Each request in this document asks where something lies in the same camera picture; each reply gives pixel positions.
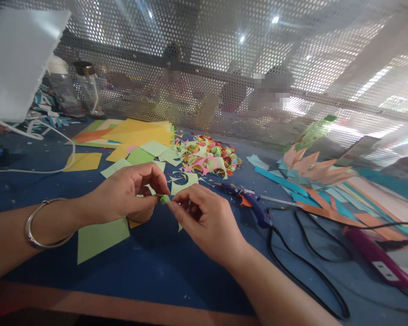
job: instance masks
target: person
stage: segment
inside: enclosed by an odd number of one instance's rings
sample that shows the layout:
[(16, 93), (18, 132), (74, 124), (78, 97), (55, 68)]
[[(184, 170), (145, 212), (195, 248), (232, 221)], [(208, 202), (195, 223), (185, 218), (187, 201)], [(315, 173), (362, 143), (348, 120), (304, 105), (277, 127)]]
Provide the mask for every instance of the person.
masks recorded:
[[(80, 198), (53, 201), (32, 220), (32, 235), (52, 245), (91, 224), (125, 215), (150, 218), (158, 196), (169, 194), (155, 163), (122, 168)], [(28, 217), (39, 205), (0, 213), (0, 277), (41, 250), (24, 234)], [(199, 184), (177, 193), (169, 208), (192, 240), (232, 274), (249, 298), (261, 325), (339, 325), (327, 311), (287, 278), (242, 236), (228, 201)]]

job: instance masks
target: glass jar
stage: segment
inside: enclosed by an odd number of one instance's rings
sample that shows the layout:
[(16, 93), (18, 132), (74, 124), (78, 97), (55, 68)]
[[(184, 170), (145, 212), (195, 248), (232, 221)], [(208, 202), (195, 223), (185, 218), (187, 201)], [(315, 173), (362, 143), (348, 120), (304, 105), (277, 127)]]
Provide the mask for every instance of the glass jar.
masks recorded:
[(98, 84), (98, 77), (95, 73), (94, 66), (87, 61), (76, 61), (73, 62), (73, 67), (76, 70), (78, 82), (85, 97), (89, 114), (94, 119), (105, 119), (106, 114), (103, 111), (101, 88)]

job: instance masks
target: bracelet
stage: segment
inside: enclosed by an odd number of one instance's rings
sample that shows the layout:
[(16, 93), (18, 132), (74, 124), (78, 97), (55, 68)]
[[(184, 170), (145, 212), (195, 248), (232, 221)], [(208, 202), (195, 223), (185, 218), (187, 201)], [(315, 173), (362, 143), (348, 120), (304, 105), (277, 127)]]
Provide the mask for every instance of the bracelet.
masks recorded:
[(71, 234), (69, 237), (66, 237), (65, 239), (63, 239), (62, 241), (56, 243), (56, 244), (52, 244), (52, 245), (43, 245), (40, 244), (38, 241), (36, 241), (32, 235), (32, 220), (35, 217), (36, 213), (38, 213), (41, 208), (43, 208), (45, 205), (48, 205), (51, 202), (54, 201), (58, 201), (58, 200), (66, 200), (66, 198), (54, 198), (54, 199), (49, 199), (49, 200), (45, 200), (41, 203), (41, 205), (32, 213), (32, 215), (30, 215), (29, 219), (27, 220), (26, 223), (26, 236), (27, 236), (27, 240), (30, 242), (31, 245), (33, 245), (35, 248), (38, 249), (52, 249), (52, 248), (56, 248), (59, 247), (61, 245), (63, 245), (64, 243), (66, 243), (68, 240), (71, 239), (71, 237), (73, 236), (73, 234)]

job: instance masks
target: perforated metal mesh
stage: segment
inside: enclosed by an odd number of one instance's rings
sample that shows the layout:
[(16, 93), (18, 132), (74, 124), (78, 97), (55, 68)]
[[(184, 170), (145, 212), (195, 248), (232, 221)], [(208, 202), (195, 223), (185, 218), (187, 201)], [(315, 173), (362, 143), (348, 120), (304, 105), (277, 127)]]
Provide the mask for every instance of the perforated metal mesh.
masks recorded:
[(311, 148), (321, 158), (339, 157), (365, 134), (382, 140), (358, 165), (408, 155), (408, 0), (0, 7), (70, 10), (56, 54), (96, 65), (109, 113), (280, 145), (333, 114), (333, 130)]

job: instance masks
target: table surface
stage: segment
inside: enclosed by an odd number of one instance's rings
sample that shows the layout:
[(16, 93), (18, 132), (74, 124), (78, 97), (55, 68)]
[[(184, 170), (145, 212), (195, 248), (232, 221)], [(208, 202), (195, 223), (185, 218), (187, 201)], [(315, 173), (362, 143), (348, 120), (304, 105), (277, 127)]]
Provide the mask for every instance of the table surface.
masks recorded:
[[(85, 124), (74, 124), (63, 130), (66, 135), (74, 136), (84, 127)], [(229, 141), (244, 160), (243, 168), (235, 171), (228, 181), (269, 197), (291, 200), (279, 185), (255, 173), (252, 164), (246, 160), (247, 156), (257, 154), (271, 164), (272, 169), (272, 164), (281, 157), (280, 153), (247, 141), (216, 135), (213, 139)], [(60, 169), (72, 150), (52, 131), (47, 133), (44, 141), (12, 133), (0, 137), (0, 142), (9, 148), (10, 167), (25, 170)], [(76, 151), (102, 153), (98, 170), (48, 175), (0, 173), (0, 211), (39, 204), (47, 198), (78, 197), (96, 188), (104, 180), (100, 171), (112, 164), (105, 160), (110, 150), (77, 146)], [(165, 174), (176, 170), (178, 168), (167, 164)], [(220, 182), (220, 177), (213, 174), (207, 179)], [(271, 259), (266, 249), (267, 232), (257, 226), (252, 211), (240, 207), (239, 199), (231, 201), (230, 196), (217, 187), (211, 189), (231, 203), (245, 239)], [(272, 203), (262, 201), (260, 205), (266, 208)], [(320, 221), (346, 243), (355, 259), (347, 263), (328, 263), (307, 249), (291, 212), (272, 214), (272, 221), (289, 245), (321, 269), (343, 295), (352, 314), (351, 319), (343, 324), (408, 325), (408, 297), (384, 283), (341, 235), (341, 228)], [(322, 254), (330, 258), (344, 255), (332, 241), (317, 233), (310, 222), (304, 221), (304, 224), (312, 243)], [(4, 281), (0, 281), (0, 297), (2, 301), (10, 300), (12, 293), (18, 292), (13, 300), (26, 300), (32, 306), (160, 324), (188, 324), (196, 322), (197, 318), (201, 318), (201, 324), (256, 324), (254, 311), (234, 279), (207, 258), (185, 231), (177, 233), (177, 230), (177, 221), (169, 209), (158, 205), (150, 221), (130, 230), (129, 238), (80, 265), (77, 265), (78, 235), (75, 234), (62, 247), (44, 251), (4, 276)], [(286, 252), (280, 240), (275, 239), (274, 245), (281, 261), (340, 312), (336, 300), (319, 277)]]

